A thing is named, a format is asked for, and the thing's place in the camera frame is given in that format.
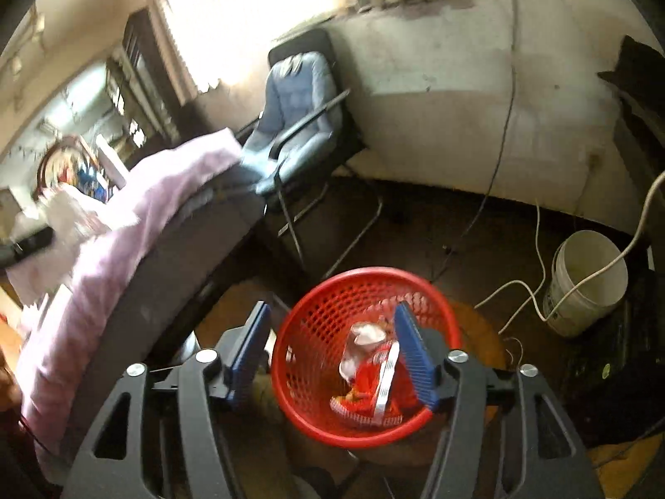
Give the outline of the red white snack wrapper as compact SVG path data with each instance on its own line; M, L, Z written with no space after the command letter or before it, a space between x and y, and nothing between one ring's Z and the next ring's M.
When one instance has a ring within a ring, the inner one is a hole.
M420 408L404 362L400 343L388 339L360 365L348 391L329 405L347 424L361 428L400 426Z

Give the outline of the black chair with blue cushion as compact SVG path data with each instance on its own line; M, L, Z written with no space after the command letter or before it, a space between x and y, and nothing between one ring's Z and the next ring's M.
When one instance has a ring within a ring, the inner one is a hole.
M346 107L329 33L311 28L268 53L264 108L239 133L241 161L261 178L256 192L280 206L299 259L296 215L286 196L309 179L327 179L364 149L361 132Z

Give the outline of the blue fish oil bottle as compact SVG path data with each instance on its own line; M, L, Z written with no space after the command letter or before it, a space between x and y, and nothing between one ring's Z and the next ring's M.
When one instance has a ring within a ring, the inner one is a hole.
M95 166L81 166L76 173L76 189L101 203L111 198L109 184L103 173Z

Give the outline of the red box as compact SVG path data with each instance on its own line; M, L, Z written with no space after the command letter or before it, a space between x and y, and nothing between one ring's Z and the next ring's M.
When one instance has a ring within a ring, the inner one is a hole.
M130 172L125 167L117 152L108 144L103 135L98 134L95 138L97 146L97 158L103 171L106 173L111 184L122 189L127 184Z

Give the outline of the purple tablecloth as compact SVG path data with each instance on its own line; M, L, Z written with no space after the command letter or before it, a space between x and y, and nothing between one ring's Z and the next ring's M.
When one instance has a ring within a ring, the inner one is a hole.
M76 390L136 268L185 200L238 163L240 154L227 128L152 154L105 204L111 228L106 235L84 243L77 254L57 244L10 269L25 305L55 295L30 327L15 372L22 416L47 481L61 484L67 478L71 463L60 447Z

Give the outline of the round framed fruit picture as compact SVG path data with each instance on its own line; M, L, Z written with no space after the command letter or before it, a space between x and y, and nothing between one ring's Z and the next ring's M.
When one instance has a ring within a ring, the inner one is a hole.
M57 138L37 166L33 200L38 200L45 189L57 184L78 186L80 173L88 173L90 169L99 170L100 163L81 135L68 134Z

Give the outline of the red plastic waste basket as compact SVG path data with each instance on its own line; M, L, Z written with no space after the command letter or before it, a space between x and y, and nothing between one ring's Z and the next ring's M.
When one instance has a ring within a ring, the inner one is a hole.
M272 382L284 415L304 435L366 450L414 435L432 420L416 396L394 332L400 303L448 346L461 347L448 300L405 270L348 270L296 303L277 334Z

